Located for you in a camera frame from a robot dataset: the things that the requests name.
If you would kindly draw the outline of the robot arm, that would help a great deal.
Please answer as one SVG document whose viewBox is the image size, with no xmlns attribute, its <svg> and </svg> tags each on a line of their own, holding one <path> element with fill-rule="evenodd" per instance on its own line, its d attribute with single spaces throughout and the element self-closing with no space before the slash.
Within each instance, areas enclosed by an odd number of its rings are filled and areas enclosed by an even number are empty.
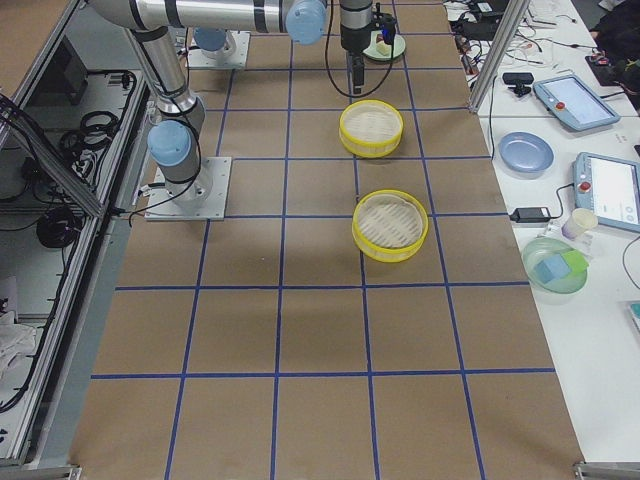
<svg viewBox="0 0 640 480">
<path fill-rule="evenodd" d="M 124 28 L 146 80 L 157 96 L 164 120 L 195 120 L 194 138 L 204 120 L 203 102 L 189 87 L 169 32 L 173 28 L 204 28 L 259 33 L 286 33 L 300 45 L 328 39 L 334 17 L 331 1 L 92 1 L 106 21 Z M 371 1 L 339 3 L 340 41 L 346 52 L 351 89 L 339 90 L 356 99 L 373 94 L 379 85 L 362 90 L 365 80 L 364 50 L 371 34 L 379 30 L 393 46 L 397 20 Z"/>
<path fill-rule="evenodd" d="M 226 58 L 236 51 L 233 35 L 225 29 L 198 27 L 194 30 L 193 40 L 208 58 Z"/>
</svg>

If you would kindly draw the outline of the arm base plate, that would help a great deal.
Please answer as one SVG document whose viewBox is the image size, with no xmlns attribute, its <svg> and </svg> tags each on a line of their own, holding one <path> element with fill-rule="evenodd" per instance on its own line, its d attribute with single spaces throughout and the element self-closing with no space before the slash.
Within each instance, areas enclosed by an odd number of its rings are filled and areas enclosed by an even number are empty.
<svg viewBox="0 0 640 480">
<path fill-rule="evenodd" d="M 223 220 L 231 176 L 231 157 L 206 157 L 202 161 L 199 177 L 179 198 L 171 193 L 181 192 L 173 184 L 167 189 L 161 169 L 156 168 L 154 182 L 163 183 L 149 194 L 150 208 L 144 211 L 149 221 L 201 221 Z"/>
<path fill-rule="evenodd" d="M 236 42 L 236 51 L 226 58 L 208 58 L 191 40 L 188 49 L 187 59 L 192 70 L 238 70 L 246 66 L 250 33 L 245 31 L 228 30 Z"/>
</svg>

